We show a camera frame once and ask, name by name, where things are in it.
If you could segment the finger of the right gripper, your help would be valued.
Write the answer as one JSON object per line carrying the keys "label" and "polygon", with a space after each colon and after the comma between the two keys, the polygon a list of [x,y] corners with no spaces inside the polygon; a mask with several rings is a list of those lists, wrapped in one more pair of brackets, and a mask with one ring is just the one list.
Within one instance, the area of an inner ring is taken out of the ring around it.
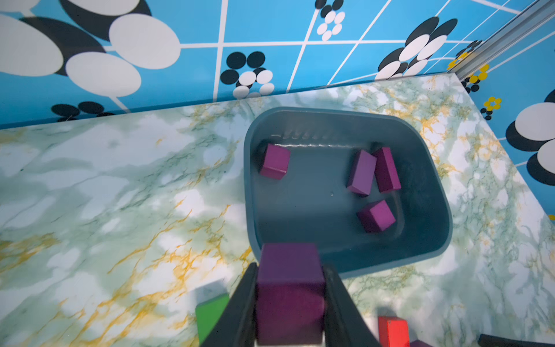
{"label": "finger of the right gripper", "polygon": [[486,334],[481,334],[479,336],[478,345],[480,347],[555,347],[554,344],[534,341],[518,341]]}

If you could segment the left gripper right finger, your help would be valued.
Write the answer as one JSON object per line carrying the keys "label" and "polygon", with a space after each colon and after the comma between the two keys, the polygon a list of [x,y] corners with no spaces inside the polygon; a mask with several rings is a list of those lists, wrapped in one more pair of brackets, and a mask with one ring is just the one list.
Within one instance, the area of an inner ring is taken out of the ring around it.
{"label": "left gripper right finger", "polygon": [[325,276],[325,345],[380,346],[351,299],[337,270],[322,267]]}

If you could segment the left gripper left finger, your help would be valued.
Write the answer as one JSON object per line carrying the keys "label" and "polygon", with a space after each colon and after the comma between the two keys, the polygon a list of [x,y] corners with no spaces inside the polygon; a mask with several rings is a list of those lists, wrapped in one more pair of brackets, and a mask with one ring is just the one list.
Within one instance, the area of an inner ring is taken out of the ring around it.
{"label": "left gripper left finger", "polygon": [[251,263],[215,327],[200,344],[253,347],[256,341],[257,263]]}

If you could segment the purple cube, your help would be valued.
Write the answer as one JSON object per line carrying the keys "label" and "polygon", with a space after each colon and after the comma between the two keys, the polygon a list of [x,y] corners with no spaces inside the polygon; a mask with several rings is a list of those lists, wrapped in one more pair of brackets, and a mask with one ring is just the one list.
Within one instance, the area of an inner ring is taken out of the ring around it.
{"label": "purple cube", "polygon": [[321,344],[324,316],[325,277],[316,246],[264,244],[255,305],[258,344]]}
{"label": "purple cube", "polygon": [[367,233],[381,233],[396,222],[385,200],[364,206],[356,215]]}
{"label": "purple cube", "polygon": [[287,148],[268,144],[260,174],[270,179],[281,180],[288,172],[291,152]]}

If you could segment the purple brick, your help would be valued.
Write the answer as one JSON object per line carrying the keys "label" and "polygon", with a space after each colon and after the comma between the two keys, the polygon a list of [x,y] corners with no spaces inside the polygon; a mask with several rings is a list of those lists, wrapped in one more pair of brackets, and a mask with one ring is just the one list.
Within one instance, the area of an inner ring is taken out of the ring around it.
{"label": "purple brick", "polygon": [[372,153],[377,159],[375,178],[381,193],[401,189],[401,183],[396,169],[395,161],[389,147],[382,147]]}
{"label": "purple brick", "polygon": [[361,196],[369,196],[374,179],[377,159],[365,150],[360,150],[355,155],[347,188]]}

